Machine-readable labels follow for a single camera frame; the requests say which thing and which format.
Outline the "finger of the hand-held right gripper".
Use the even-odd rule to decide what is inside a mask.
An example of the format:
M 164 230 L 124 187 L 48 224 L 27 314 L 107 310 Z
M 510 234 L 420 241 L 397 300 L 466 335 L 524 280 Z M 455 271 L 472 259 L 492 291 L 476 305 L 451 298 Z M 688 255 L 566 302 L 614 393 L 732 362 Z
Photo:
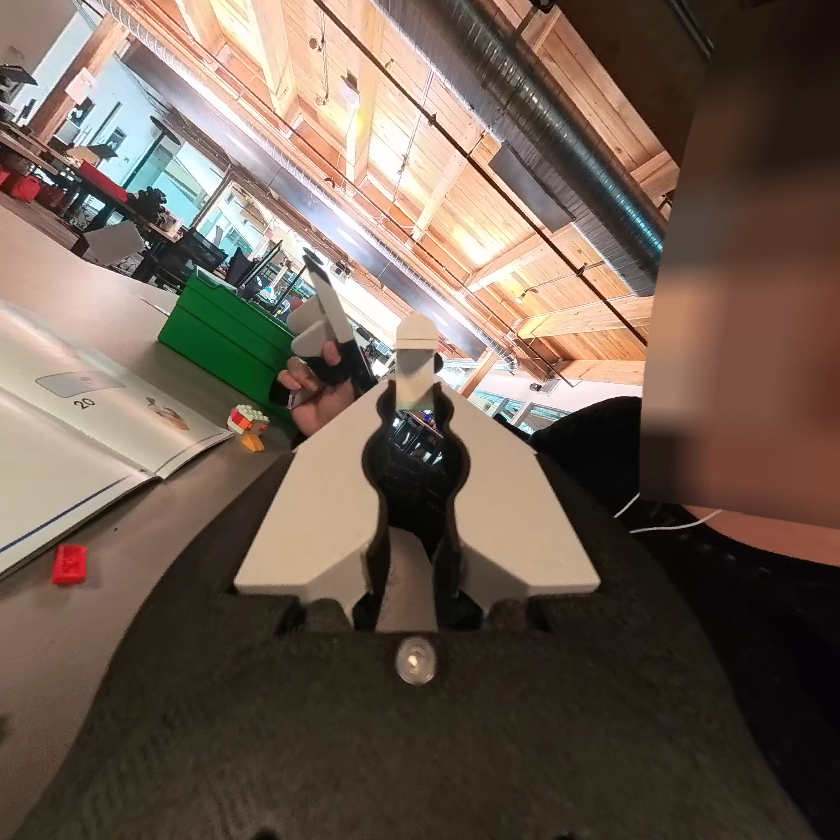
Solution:
M 321 346 L 326 340 L 340 345 L 357 344 L 341 300 L 324 273 L 320 258 L 312 251 L 303 252 L 307 283 L 313 295 L 303 305 L 303 345 Z

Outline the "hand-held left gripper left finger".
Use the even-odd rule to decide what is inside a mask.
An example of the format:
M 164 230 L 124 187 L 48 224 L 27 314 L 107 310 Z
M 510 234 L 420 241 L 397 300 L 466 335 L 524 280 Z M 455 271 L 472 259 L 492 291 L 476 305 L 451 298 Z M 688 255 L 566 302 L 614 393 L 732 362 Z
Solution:
M 236 573 L 238 594 L 332 600 L 356 630 L 376 629 L 391 546 L 364 459 L 387 441 L 394 386 L 380 381 L 297 447 Z

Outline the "small lego bird model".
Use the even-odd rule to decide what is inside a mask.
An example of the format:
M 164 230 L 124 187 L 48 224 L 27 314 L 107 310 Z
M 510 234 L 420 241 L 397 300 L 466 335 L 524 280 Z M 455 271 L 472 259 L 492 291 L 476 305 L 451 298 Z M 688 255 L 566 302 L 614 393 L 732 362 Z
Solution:
M 270 419 L 251 405 L 240 404 L 231 409 L 227 417 L 227 428 L 251 453 L 266 450 L 262 434 L 270 425 Z

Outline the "open lego instruction booklet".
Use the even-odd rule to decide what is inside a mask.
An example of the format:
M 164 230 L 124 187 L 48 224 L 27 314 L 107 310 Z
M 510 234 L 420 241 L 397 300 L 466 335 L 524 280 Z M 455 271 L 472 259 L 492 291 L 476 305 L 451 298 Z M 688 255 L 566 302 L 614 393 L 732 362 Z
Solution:
M 233 433 L 9 302 L 1 307 L 1 575 Z

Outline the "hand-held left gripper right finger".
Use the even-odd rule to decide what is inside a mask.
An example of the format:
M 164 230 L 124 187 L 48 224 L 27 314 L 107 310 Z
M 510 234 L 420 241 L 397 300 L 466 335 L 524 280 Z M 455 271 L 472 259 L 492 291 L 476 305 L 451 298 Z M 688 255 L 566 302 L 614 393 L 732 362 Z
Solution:
M 441 629 L 499 602 L 588 595 L 601 583 L 535 452 L 447 385 L 434 386 L 447 494 L 434 553 Z

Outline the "person's right hand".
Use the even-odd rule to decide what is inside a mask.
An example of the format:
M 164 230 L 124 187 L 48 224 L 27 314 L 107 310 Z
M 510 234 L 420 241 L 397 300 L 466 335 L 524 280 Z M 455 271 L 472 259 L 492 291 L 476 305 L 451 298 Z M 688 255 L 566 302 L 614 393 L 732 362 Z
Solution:
M 288 407 L 293 398 L 291 419 L 303 437 L 308 438 L 349 408 L 363 393 L 351 380 L 325 384 L 308 362 L 292 357 L 287 367 L 277 374 L 269 397 L 273 403 L 284 407 Z

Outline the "black ceiling panel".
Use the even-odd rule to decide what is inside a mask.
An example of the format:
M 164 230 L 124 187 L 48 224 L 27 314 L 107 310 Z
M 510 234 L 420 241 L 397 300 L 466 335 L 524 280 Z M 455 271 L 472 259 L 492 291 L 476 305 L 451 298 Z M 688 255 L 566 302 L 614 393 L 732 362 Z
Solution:
M 574 222 L 574 216 L 530 171 L 509 142 L 502 142 L 489 167 L 552 234 Z

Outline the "red lego plate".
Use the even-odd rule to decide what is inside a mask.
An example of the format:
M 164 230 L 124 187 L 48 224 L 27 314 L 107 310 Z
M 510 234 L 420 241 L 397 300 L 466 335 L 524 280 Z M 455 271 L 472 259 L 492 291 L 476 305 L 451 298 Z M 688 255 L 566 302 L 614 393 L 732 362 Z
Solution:
M 88 549 L 63 542 L 56 546 L 50 582 L 56 586 L 78 585 L 88 577 Z

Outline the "large metal ceiling duct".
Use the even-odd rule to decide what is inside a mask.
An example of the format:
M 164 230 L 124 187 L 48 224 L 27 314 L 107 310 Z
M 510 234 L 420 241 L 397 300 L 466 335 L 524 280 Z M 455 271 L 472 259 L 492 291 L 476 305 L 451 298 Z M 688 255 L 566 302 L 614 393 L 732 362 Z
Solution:
M 487 3 L 451 5 L 458 45 L 503 113 L 510 146 L 561 194 L 607 265 L 636 295 L 652 297 L 665 244 L 665 221 L 653 201 Z

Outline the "green plastic bin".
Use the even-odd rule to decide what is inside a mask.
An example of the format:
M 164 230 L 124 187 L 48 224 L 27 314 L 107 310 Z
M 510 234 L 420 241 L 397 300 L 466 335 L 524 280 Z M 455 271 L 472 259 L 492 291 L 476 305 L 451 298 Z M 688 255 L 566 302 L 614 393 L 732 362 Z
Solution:
M 293 355 L 294 333 L 262 308 L 240 298 L 234 287 L 204 269 L 194 269 L 157 340 L 233 387 L 268 413 L 286 411 L 275 402 L 277 375 Z

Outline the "white board panel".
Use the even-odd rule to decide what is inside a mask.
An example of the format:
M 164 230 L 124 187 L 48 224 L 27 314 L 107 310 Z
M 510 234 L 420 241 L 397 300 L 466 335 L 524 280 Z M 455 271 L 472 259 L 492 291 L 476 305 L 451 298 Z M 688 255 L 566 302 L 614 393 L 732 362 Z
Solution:
M 145 242 L 136 224 L 124 220 L 97 230 L 87 230 L 81 238 L 81 255 L 87 261 L 110 268 L 141 253 Z

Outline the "long white lego assembly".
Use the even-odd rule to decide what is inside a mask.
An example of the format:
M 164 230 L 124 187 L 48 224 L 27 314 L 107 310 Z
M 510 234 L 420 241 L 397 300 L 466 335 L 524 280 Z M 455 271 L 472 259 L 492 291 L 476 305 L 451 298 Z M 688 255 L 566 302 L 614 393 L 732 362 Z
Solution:
M 415 311 L 402 320 L 395 339 L 395 408 L 404 413 L 431 411 L 438 331 L 430 318 Z

